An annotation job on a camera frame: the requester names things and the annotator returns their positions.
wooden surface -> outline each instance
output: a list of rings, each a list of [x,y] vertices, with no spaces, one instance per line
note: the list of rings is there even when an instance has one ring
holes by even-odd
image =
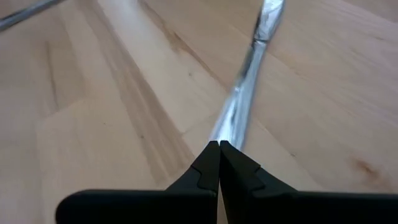
[[[398,5],[286,0],[244,152],[300,190],[398,192]],[[5,16],[31,1],[0,1]],[[0,223],[199,155],[261,0],[67,0],[0,33]],[[226,223],[223,212],[220,223]]]

silver metal bar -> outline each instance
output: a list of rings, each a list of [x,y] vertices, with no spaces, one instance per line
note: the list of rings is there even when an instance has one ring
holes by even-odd
[[[210,135],[210,141],[229,141],[236,149],[243,149],[257,74],[267,44],[279,25],[284,2],[285,0],[264,0],[251,46]]]
[[[9,16],[0,19],[0,32],[62,1],[63,0],[44,0],[34,5],[31,5],[23,10],[14,12]]]

wood grain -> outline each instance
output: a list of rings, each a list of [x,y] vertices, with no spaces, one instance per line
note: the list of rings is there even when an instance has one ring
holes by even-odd
[[[3,0],[0,15],[33,2]],[[178,178],[208,140],[260,6],[68,0],[0,33],[0,223],[53,223],[78,190]],[[300,190],[398,192],[396,10],[286,0],[244,152]]]

black plastic jaw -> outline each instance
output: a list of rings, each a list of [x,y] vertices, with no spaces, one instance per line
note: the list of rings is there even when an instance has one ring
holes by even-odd
[[[86,190],[64,199],[64,223],[210,223],[218,181],[230,224],[396,222],[398,196],[300,192],[261,169],[228,142],[210,142],[165,191]]]
[[[58,224],[210,223],[217,221],[220,147],[211,142],[165,191],[85,190],[57,208]]]
[[[229,224],[391,223],[398,196],[300,192],[228,142],[221,142],[220,185]]]

metal rod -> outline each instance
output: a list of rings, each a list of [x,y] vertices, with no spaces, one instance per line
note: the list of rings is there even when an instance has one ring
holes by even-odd
[[[259,67],[267,44],[279,25],[283,8],[284,0],[264,0],[251,46],[210,135],[210,141],[229,141],[242,151]]]
[[[0,19],[0,32],[12,27],[18,22],[24,21],[31,16],[36,15],[37,13],[42,12],[43,10],[53,6],[54,4],[58,4],[63,0],[44,0],[38,2],[34,5],[31,5],[23,10],[17,11],[8,15],[2,19]]]

